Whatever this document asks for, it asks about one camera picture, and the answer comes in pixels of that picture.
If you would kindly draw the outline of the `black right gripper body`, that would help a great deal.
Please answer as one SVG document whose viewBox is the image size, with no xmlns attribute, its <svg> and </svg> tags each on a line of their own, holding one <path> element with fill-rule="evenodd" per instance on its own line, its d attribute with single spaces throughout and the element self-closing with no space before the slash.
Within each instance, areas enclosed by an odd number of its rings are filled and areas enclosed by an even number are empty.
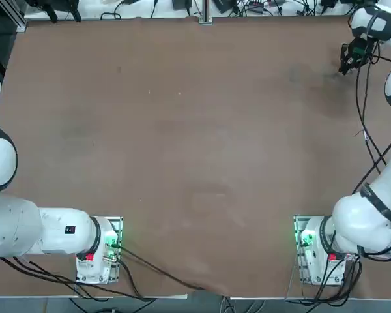
<svg viewBox="0 0 391 313">
<path fill-rule="evenodd" d="M 377 39 L 361 37 L 355 37 L 348 44 L 343 43 L 341 45 L 341 63 L 359 64 L 363 61 L 366 64 L 377 43 Z"/>
</svg>

